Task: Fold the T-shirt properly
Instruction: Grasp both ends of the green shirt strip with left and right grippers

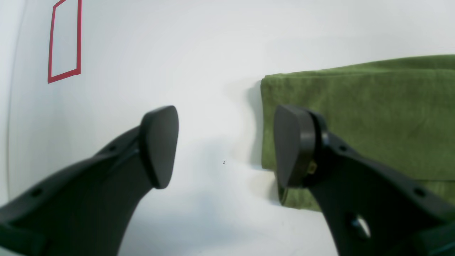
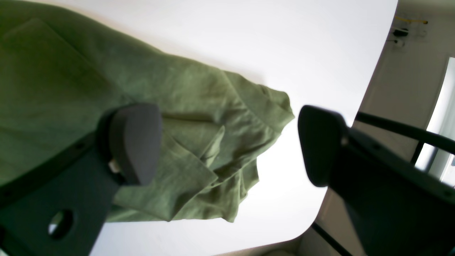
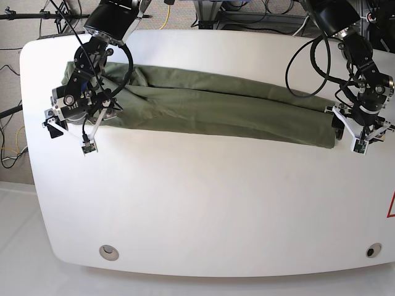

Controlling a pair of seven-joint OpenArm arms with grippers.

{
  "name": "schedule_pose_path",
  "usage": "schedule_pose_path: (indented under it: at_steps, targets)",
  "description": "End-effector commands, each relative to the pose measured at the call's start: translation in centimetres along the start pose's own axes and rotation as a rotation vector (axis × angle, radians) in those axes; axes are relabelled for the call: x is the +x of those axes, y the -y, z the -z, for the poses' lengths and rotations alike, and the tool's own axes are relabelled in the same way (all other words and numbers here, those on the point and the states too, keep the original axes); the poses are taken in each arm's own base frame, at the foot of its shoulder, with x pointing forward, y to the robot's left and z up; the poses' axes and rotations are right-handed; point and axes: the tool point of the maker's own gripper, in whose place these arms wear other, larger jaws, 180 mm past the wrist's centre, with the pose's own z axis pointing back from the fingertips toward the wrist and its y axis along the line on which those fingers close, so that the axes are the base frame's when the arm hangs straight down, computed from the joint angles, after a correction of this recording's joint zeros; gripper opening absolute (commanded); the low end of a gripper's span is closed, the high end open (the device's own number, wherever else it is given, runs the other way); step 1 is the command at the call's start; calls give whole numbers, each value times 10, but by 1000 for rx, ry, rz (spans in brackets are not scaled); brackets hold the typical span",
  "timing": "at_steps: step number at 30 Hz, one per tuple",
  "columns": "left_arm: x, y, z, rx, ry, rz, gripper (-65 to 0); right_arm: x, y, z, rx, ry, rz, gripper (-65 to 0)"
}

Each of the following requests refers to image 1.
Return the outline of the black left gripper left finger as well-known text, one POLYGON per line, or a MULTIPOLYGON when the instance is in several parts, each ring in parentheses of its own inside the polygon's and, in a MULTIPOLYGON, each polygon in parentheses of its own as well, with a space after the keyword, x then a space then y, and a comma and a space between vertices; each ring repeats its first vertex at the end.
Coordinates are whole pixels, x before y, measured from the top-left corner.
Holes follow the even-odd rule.
POLYGON ((116 256, 141 199, 169 185, 178 112, 164 106, 91 158, 1 207, 1 247, 23 256, 116 256))

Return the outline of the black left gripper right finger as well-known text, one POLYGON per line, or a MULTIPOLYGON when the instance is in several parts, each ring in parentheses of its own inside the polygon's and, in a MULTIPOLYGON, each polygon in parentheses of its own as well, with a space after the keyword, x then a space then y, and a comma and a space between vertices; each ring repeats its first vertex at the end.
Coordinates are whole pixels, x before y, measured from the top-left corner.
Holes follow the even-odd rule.
POLYGON ((454 255, 454 206, 359 155, 309 109, 278 106, 273 129, 278 183, 311 192, 340 256, 454 255))

